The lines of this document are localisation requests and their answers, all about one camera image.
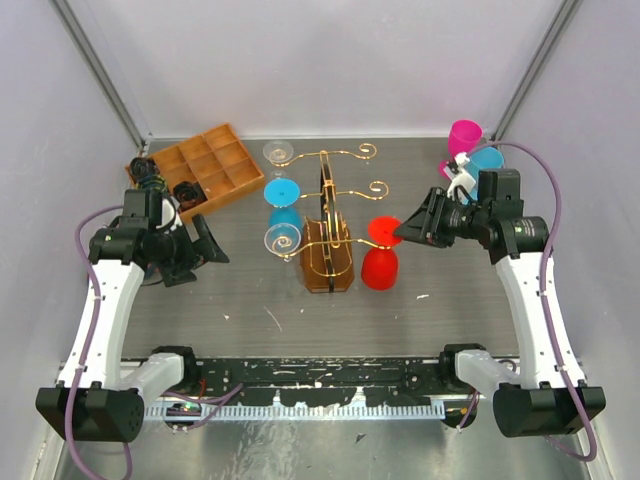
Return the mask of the red plastic wine glass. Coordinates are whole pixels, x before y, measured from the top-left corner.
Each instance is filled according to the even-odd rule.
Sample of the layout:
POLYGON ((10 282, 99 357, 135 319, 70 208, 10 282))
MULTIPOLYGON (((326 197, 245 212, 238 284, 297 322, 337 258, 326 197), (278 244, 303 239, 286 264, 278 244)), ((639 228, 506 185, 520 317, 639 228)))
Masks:
POLYGON ((394 234, 401 222, 392 216, 379 216, 368 225, 371 240, 383 249, 371 247, 365 254, 361 279, 373 290, 385 291, 394 287, 399 272, 399 260, 394 248, 402 239, 394 234))

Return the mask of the light blue plastic wine glass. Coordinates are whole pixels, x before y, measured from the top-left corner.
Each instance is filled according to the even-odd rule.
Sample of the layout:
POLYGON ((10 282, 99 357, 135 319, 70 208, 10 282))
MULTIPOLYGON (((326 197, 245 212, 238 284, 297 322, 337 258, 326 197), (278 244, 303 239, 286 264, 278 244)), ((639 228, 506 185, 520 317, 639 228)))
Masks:
POLYGON ((469 162, 463 169, 475 181, 474 187, 469 191, 473 200, 477 199, 477 188, 479 184, 479 172, 485 169, 499 169, 505 165, 503 154, 494 147, 483 148, 469 157, 469 162))

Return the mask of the magenta plastic wine glass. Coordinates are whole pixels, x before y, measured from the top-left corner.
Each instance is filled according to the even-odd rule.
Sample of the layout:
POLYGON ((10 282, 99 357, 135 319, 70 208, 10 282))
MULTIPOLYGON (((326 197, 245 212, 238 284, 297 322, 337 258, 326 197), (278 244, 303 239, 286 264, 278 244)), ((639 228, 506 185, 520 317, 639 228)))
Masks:
POLYGON ((462 152, 470 152, 483 137, 482 127, 469 119, 456 120, 450 128, 448 136, 448 157, 439 164, 439 173, 445 179, 451 177, 449 164, 455 156, 462 152))

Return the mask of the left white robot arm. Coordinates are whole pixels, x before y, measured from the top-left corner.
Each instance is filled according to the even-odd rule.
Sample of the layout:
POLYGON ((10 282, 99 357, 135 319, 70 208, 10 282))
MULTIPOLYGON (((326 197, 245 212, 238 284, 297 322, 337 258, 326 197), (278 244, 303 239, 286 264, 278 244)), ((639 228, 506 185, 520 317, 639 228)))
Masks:
POLYGON ((196 269, 226 263, 204 217, 193 218, 192 239, 172 200, 158 191, 129 189, 120 215, 96 231, 80 252, 88 274, 82 318, 72 350, 52 387, 39 389, 35 406, 68 442, 129 443, 139 434, 144 408, 165 392, 194 393, 201 369, 186 346, 161 346, 136 370, 121 374, 133 302, 151 267, 165 287, 194 282, 196 269))

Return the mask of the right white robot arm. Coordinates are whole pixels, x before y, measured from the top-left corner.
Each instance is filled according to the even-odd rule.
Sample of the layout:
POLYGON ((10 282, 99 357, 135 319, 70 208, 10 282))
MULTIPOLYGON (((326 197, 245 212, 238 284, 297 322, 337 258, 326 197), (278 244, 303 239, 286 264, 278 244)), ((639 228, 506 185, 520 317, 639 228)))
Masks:
POLYGON ((437 248, 450 247, 458 238, 477 241, 508 299, 518 371, 478 344, 448 344, 438 365, 444 390, 459 394, 471 387, 487 397, 508 438, 575 434, 605 408, 603 389, 588 385, 574 356, 555 291, 550 231, 543 218, 525 215, 517 170, 481 171, 477 199, 467 204, 440 187, 431 188, 394 233, 437 248))

